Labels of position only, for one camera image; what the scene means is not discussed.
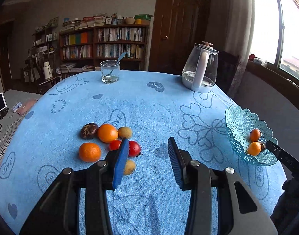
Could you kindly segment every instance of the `doorway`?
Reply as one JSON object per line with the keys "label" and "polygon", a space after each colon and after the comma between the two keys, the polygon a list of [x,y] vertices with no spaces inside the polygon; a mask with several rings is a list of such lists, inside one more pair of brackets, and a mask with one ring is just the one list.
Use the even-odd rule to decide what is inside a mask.
{"label": "doorway", "polygon": [[181,75],[205,38],[211,0],[156,0],[149,71]]}
{"label": "doorway", "polygon": [[12,77],[8,57],[8,41],[12,32],[14,21],[0,25],[0,77],[4,92],[12,88]]}

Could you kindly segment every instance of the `window sill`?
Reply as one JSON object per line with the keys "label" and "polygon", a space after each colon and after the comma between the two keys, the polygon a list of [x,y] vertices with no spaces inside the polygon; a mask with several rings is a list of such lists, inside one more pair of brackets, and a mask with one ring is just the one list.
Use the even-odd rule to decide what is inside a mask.
{"label": "window sill", "polygon": [[246,70],[281,93],[299,110],[299,88],[288,81],[289,79],[299,86],[296,78],[281,69],[271,70],[252,61],[248,61]]}

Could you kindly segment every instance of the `spoon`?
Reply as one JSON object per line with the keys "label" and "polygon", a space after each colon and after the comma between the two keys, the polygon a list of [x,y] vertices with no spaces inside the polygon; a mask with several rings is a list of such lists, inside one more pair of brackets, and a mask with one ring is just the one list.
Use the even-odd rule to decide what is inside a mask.
{"label": "spoon", "polygon": [[[126,55],[127,52],[123,52],[119,57],[118,57],[118,62]],[[112,74],[114,69],[112,69],[110,71],[110,73],[108,73],[107,75],[105,75],[105,77],[110,76]]]}

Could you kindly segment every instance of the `curtain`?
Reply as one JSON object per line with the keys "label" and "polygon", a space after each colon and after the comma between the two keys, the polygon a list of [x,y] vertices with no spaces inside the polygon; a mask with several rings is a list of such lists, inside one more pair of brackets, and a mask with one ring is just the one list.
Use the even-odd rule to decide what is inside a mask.
{"label": "curtain", "polygon": [[233,98],[241,83],[254,31],[254,0],[211,0],[206,41],[214,47],[239,56],[240,60],[228,90]]}

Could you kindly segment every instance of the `pink pouch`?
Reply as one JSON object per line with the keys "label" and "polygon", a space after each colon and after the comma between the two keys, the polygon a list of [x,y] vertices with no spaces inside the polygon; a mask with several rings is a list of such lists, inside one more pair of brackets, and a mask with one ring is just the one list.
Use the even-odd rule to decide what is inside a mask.
{"label": "pink pouch", "polygon": [[19,109],[17,109],[17,113],[19,115],[26,114],[36,102],[37,102],[36,99],[30,99],[24,105],[22,105]]}

